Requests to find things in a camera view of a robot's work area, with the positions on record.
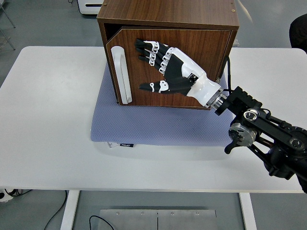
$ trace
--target black cable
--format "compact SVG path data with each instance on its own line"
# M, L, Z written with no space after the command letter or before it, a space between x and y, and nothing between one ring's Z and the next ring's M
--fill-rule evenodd
M92 230L92 226L91 226L91 218L92 217L97 217L97 218L99 218L99 219L102 219L105 223L107 223L111 228L112 228L112 230L114 230L114 228L112 227L112 225L109 223L109 222L107 222L105 219L103 219L102 217L99 217L99 216L96 216L96 215L92 215L91 217L90 217L90 219L89 219L89 221L90 221L90 230Z
M49 224L49 223L51 222L51 220L57 215L57 213L61 211L61 209L64 207L66 201L67 201L67 190L65 190L65 200L64 200L62 206L61 206L61 207L59 208L59 210L50 218L50 220L48 221L48 223L47 223L46 226L44 227L44 230L46 230L48 224Z
M268 113L266 114L266 116L265 116L265 118L266 119L270 119L270 117L271 117L271 112L270 112L270 110L269 109L262 109L263 111L268 111Z
M8 192L6 189L4 189L5 192L7 193L7 195L10 195L10 196L23 196L24 194L27 194L28 192L31 192L32 189L30 189L29 191L26 191L25 193L23 193L23 191L21 190L21 193L18 192L18 189L14 189L13 192Z
M231 71L230 71L230 59L229 59L229 56L226 56L225 57L225 61L224 61L224 68L225 68L225 65L227 62L227 84L228 84L228 89L225 89L223 91L227 91L229 92L229 95L232 93L232 89L231 89Z
M229 56L226 56L226 60L227 60L227 72L228 72L228 91L229 91L229 94L231 94L232 92L232 89L231 89L231 73L230 73L230 59L229 59Z

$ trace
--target table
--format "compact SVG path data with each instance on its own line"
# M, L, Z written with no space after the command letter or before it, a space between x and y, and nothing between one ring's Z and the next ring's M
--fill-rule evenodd
M240 85L273 116L307 127L301 106L305 52L233 48L230 58L233 88ZM103 47L30 46L21 51L0 88L0 187L302 192L295 177L269 177L262 161L244 147L225 155L224 146L109 149L104 142L92 142L91 119L105 65Z

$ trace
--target robotic hand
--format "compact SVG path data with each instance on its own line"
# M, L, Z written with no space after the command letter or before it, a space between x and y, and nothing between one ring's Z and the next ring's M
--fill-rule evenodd
M148 62L164 75L165 80L143 83L141 90L171 94L181 93L196 98L208 108L221 94L221 86L207 78L206 72L180 49L155 41L135 43L142 56L140 60Z
M139 39L135 46L142 54L139 59L154 66L165 78L159 82L143 83L139 87L141 90L194 97L204 107L215 109L217 115L230 110L236 117L228 131L232 143L225 148L225 153L246 146L264 162L270 176L289 180L296 174L307 193L307 130L271 116L269 110L262 108L262 103L240 87L229 92L227 97L221 86L209 80L206 72L178 48ZM274 142L261 137L262 133ZM270 150L263 153L254 142Z

